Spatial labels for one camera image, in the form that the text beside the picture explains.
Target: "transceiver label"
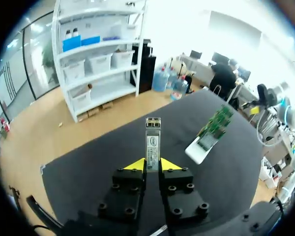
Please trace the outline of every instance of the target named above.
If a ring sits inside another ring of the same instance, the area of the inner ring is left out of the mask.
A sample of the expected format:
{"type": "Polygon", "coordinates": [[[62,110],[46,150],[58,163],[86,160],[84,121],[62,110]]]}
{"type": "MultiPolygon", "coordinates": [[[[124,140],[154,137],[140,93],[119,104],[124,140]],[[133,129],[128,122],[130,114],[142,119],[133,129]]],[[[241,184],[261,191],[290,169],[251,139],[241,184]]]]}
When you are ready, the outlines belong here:
{"type": "Polygon", "coordinates": [[[158,171],[159,136],[147,136],[147,170],[158,171]]]}

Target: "black table surface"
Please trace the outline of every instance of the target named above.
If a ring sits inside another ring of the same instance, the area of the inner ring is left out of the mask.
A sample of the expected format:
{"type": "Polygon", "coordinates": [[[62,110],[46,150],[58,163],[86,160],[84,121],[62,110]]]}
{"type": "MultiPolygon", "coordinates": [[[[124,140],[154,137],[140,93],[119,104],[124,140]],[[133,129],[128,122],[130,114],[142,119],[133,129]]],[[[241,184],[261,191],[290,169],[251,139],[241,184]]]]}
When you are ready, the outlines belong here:
{"type": "MultiPolygon", "coordinates": [[[[96,214],[115,169],[145,157],[145,118],[161,117],[161,157],[188,167],[212,222],[225,222],[250,208],[258,184],[262,145],[255,129],[234,110],[226,134],[202,164],[185,153],[199,130],[225,102],[201,90],[113,130],[48,163],[45,190],[57,219],[76,219],[79,210],[96,214]]],[[[156,173],[148,174],[138,235],[165,224],[156,173]]]]}

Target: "computer monitor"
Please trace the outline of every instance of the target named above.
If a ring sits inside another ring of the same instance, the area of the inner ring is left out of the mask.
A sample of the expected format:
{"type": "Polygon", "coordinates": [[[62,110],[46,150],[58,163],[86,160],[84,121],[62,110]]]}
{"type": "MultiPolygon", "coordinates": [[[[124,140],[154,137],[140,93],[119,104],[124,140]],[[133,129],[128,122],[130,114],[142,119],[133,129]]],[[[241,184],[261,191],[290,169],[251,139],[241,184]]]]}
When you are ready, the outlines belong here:
{"type": "Polygon", "coordinates": [[[190,53],[190,57],[191,57],[191,58],[194,58],[194,59],[200,59],[201,56],[202,56],[202,53],[198,53],[198,52],[196,52],[196,51],[191,50],[191,53],[190,53]]]}
{"type": "Polygon", "coordinates": [[[226,56],[223,56],[222,54],[219,53],[214,53],[212,56],[212,61],[216,63],[221,63],[221,64],[228,64],[229,58],[226,56]]]}
{"type": "Polygon", "coordinates": [[[238,76],[239,76],[240,78],[242,78],[245,82],[248,81],[250,74],[251,74],[251,71],[246,70],[246,69],[243,68],[242,66],[240,66],[240,67],[238,68],[238,76]]]}

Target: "white bottle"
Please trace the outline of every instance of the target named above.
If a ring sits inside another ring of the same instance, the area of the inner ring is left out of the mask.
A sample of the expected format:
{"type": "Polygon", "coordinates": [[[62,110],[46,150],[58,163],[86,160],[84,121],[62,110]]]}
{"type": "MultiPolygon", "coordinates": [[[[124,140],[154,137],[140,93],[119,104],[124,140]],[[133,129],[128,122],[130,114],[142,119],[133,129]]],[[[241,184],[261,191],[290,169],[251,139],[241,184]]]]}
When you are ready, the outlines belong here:
{"type": "Polygon", "coordinates": [[[69,38],[71,38],[71,32],[68,29],[67,32],[65,33],[65,39],[69,39],[69,38]]]}
{"type": "Polygon", "coordinates": [[[74,29],[73,29],[73,34],[72,34],[72,36],[73,36],[73,37],[76,37],[76,36],[78,36],[78,35],[79,35],[78,28],[74,28],[74,29]]]}

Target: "blue box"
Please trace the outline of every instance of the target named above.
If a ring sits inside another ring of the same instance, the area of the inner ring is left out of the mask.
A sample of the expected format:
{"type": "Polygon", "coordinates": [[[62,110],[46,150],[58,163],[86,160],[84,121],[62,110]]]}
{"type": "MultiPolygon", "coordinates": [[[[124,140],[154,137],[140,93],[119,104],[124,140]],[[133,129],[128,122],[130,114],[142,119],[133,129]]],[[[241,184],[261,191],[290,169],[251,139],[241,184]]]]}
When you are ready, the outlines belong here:
{"type": "Polygon", "coordinates": [[[81,46],[81,36],[78,35],[76,37],[68,38],[62,42],[62,50],[63,52],[69,51],[74,48],[78,48],[81,46]]]}
{"type": "Polygon", "coordinates": [[[103,41],[119,40],[119,39],[120,39],[120,37],[114,36],[114,37],[106,37],[106,38],[103,38],[103,41]]]}
{"type": "Polygon", "coordinates": [[[81,41],[81,45],[86,46],[86,45],[89,45],[89,44],[99,43],[99,42],[100,42],[100,36],[95,36],[95,37],[83,39],[81,41]]]}

